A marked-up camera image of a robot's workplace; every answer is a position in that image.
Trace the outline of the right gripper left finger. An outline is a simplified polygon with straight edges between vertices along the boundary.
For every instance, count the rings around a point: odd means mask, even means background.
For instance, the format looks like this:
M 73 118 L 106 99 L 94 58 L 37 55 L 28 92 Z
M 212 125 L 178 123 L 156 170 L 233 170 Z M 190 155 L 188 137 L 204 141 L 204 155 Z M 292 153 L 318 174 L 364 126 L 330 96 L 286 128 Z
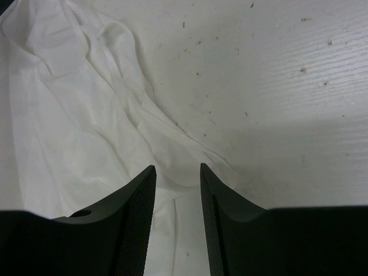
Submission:
M 69 217 L 1 212 L 2 275 L 143 275 L 156 170 Z

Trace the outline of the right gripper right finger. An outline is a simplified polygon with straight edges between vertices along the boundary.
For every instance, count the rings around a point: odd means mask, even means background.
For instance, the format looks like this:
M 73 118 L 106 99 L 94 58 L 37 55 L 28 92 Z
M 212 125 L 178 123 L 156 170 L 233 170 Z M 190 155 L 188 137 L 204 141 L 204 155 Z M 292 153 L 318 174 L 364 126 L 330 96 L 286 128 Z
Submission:
M 212 275 L 366 275 L 367 207 L 263 209 L 200 168 Z

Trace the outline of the white tank top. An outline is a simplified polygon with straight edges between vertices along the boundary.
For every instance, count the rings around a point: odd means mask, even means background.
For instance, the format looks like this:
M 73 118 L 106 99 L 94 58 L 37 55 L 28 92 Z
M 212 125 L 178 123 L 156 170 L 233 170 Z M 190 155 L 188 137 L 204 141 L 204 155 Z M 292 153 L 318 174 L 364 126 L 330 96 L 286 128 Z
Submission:
M 145 275 L 209 275 L 200 165 L 233 169 L 156 105 L 129 28 L 78 1 L 17 1 L 1 47 L 24 207 L 69 216 L 153 165 Z

